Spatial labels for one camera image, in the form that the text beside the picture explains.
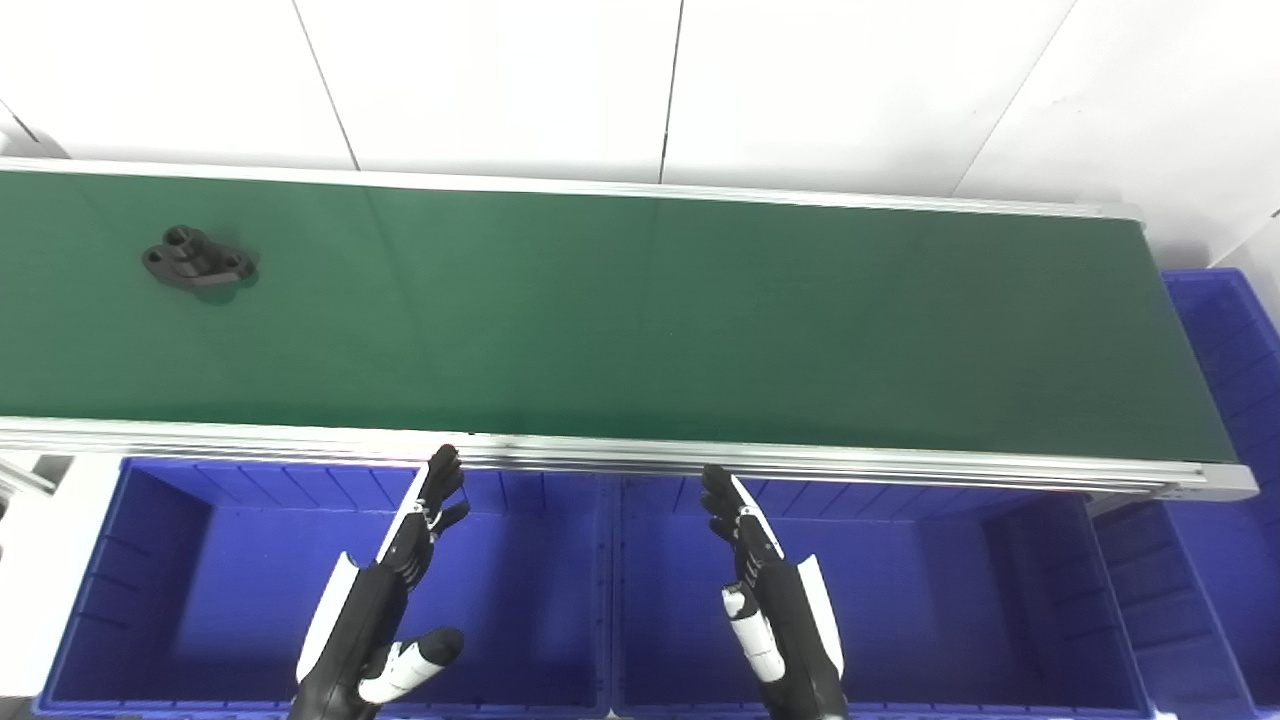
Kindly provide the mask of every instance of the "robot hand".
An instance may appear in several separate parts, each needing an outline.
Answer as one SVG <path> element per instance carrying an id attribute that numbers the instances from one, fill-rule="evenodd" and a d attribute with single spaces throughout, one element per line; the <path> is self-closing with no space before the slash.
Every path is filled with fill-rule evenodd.
<path id="1" fill-rule="evenodd" d="M 462 652 L 454 628 L 392 642 L 435 541 L 470 510 L 465 501 L 443 507 L 461 487 L 458 451 L 445 445 L 413 478 L 378 557 L 364 569 L 338 557 L 302 643 L 289 720 L 369 720 Z"/>
<path id="2" fill-rule="evenodd" d="M 847 717 L 845 657 L 818 559 L 787 562 L 755 500 L 719 465 L 703 469 L 701 503 L 712 530 L 733 547 L 739 582 L 721 594 L 769 716 Z"/>

